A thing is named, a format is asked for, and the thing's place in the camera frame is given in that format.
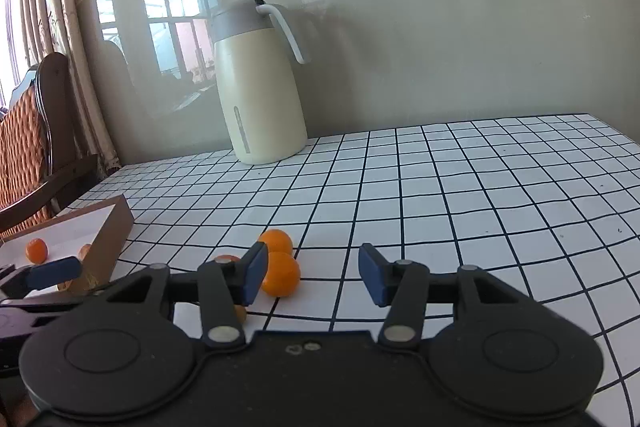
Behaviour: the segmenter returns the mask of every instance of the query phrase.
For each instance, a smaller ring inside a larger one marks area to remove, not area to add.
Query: black circular disc
[[[191,340],[161,315],[115,303],[86,311],[24,344],[20,375],[39,403],[78,416],[121,415],[157,403],[190,374]]]
[[[462,401],[529,419],[588,401],[603,367],[598,345],[580,328],[520,309],[454,322],[432,339],[428,359]]]

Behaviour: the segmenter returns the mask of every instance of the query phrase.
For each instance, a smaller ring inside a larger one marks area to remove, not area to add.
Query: jug handle
[[[287,17],[285,16],[287,9],[279,4],[260,4],[259,6],[256,6],[255,9],[261,15],[273,15],[273,17],[278,21],[278,24],[280,24],[287,41],[289,41],[289,45],[293,50],[293,54],[296,56],[296,60],[300,64],[308,63],[309,57],[307,54],[303,54],[302,49],[300,49],[300,46],[291,31],[291,26],[287,21]]]

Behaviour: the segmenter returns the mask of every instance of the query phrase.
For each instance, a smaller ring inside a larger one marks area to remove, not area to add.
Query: cream-colored pitcher
[[[306,64],[284,6],[240,0],[212,20],[226,127],[238,159],[252,165],[282,160],[306,145],[296,82],[271,17],[281,26],[296,60]]]

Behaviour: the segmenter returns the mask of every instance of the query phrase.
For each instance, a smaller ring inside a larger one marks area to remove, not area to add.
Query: white tablecloth with black grid
[[[195,270],[241,256],[266,228],[292,237],[303,280],[260,293],[256,329],[374,335],[386,310],[359,279],[357,249],[434,273],[476,264],[596,338],[605,369],[590,410],[640,422],[640,147],[588,114],[430,124],[314,138],[299,154],[248,166],[230,151],[126,166],[72,206],[124,193],[135,224],[121,277],[151,263]],[[452,321],[427,307],[423,336]],[[200,336],[198,310],[176,323]]]

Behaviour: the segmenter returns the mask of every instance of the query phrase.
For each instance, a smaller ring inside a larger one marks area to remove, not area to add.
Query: gray lid
[[[270,17],[258,13],[255,9],[261,4],[264,4],[263,0],[239,0],[216,12],[211,21],[213,41],[218,42],[254,30],[273,28]]]

